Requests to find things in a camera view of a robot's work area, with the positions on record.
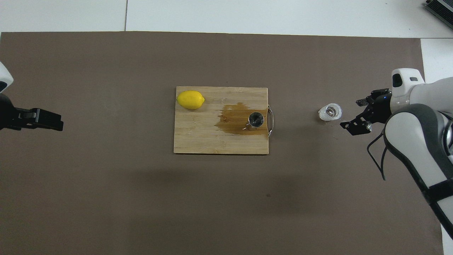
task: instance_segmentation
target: black cable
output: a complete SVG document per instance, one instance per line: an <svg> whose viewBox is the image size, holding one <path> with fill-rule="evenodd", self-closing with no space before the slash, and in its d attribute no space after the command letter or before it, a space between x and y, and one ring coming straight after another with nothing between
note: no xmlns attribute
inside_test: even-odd
<svg viewBox="0 0 453 255"><path fill-rule="evenodd" d="M380 171L381 171L381 175L382 175L382 179L385 181L386 180L386 177L384 175L384 157L386 155L386 152L387 152L387 146L384 148L384 151L382 152L382 157L381 157L381 168L380 168Z"/></svg>
<svg viewBox="0 0 453 255"><path fill-rule="evenodd" d="M379 138L381 138L384 134L381 133L380 135L378 135L370 144L368 144L368 146L366 147L366 151L368 152L368 155L370 155L371 159L373 160L373 162L376 164L377 166L377 169L379 169L379 171L381 172L381 175L382 175L382 179L386 179L385 176L384 176L384 170L379 166L379 164L376 162L376 159L374 159L373 155L371 154L370 152L370 147L371 145L373 145L377 140L379 140ZM381 158L381 165L384 165L384 155L387 151L387 147L385 148L384 152L382 153L382 158Z"/></svg>

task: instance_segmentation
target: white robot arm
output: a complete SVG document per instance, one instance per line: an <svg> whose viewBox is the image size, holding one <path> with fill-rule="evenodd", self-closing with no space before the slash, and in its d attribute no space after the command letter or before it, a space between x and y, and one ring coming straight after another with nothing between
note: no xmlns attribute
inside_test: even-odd
<svg viewBox="0 0 453 255"><path fill-rule="evenodd" d="M0 62L0 93L13 83L13 77L8 72L8 69Z"/></svg>
<svg viewBox="0 0 453 255"><path fill-rule="evenodd" d="M392 72L392 81L392 88L358 100L367 108L341 126L357 135L369 133L372 123L385 123L379 137L386 150L404 163L453 238L453 77L425 84L418 70L403 68ZM384 177L383 159L381 166L373 161Z"/></svg>

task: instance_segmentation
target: brown liquid stain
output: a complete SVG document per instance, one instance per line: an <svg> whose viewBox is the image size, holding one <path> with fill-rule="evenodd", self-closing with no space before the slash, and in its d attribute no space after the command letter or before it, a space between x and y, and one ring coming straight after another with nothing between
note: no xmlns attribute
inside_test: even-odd
<svg viewBox="0 0 453 255"><path fill-rule="evenodd" d="M246 127L250 114L259 112L264 116L264 123L261 127L255 130L243 130ZM215 125L225 133L237 135L267 135L267 109L254 110L250 109L244 103L227 104L223 106L222 112L219 115L219 122Z"/></svg>

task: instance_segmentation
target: cutting board handle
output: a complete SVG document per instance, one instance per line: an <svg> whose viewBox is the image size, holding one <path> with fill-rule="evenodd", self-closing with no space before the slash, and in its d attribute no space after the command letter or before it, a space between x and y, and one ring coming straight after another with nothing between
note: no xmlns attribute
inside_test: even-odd
<svg viewBox="0 0 453 255"><path fill-rule="evenodd" d="M270 136L270 133L272 133L272 129L274 129L274 113L272 112L270 105L267 105L267 111L270 112L270 114L272 115L272 126L270 127L269 133L267 134L268 136Z"/></svg>

